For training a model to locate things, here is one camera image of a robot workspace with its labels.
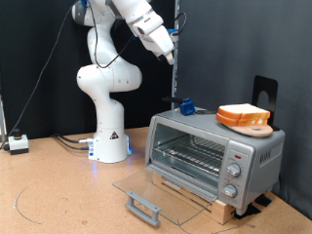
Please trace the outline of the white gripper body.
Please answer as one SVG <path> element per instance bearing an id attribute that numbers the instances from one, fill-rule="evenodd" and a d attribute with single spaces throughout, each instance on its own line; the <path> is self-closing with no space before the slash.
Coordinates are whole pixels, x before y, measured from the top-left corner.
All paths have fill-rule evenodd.
<path id="1" fill-rule="evenodd" d="M 156 57 L 167 56 L 173 49 L 173 41 L 165 26 L 161 25 L 147 35 L 140 37 L 140 41 L 147 51 L 152 52 Z"/>

